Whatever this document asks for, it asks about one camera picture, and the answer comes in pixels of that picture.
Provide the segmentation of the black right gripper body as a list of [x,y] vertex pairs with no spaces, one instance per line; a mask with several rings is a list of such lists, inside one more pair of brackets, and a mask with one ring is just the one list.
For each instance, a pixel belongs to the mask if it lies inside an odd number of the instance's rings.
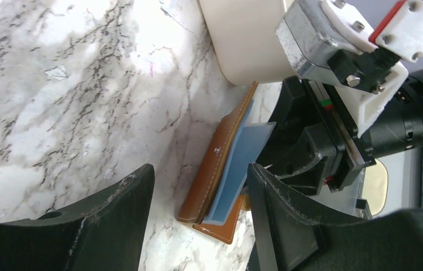
[[345,1],[293,1],[276,36],[344,141],[331,191],[377,158],[423,146],[423,71],[404,66],[423,58],[423,1],[397,1],[375,28]]

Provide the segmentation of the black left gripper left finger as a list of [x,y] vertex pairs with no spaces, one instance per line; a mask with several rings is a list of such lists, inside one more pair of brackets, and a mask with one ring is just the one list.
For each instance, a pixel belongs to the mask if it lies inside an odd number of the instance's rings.
[[38,219],[0,223],[0,270],[137,270],[154,184],[144,164]]

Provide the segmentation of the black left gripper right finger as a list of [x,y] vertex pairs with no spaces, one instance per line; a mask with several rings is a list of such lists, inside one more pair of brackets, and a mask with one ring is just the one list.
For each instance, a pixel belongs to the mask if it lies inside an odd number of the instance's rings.
[[248,166],[255,233],[248,270],[423,270],[423,209],[371,220],[329,208]]

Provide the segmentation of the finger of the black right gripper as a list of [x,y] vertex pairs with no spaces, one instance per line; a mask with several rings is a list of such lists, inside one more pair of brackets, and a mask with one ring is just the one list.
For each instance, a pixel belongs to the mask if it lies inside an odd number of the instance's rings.
[[292,76],[283,81],[269,121],[276,125],[257,163],[301,193],[318,195],[345,152],[331,113],[307,80]]

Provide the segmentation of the brown leather card holder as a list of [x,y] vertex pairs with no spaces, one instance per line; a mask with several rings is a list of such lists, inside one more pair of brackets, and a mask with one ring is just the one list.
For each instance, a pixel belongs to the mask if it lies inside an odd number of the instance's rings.
[[257,161],[275,123],[247,124],[258,82],[218,124],[199,165],[177,221],[231,244],[241,206],[247,168]]

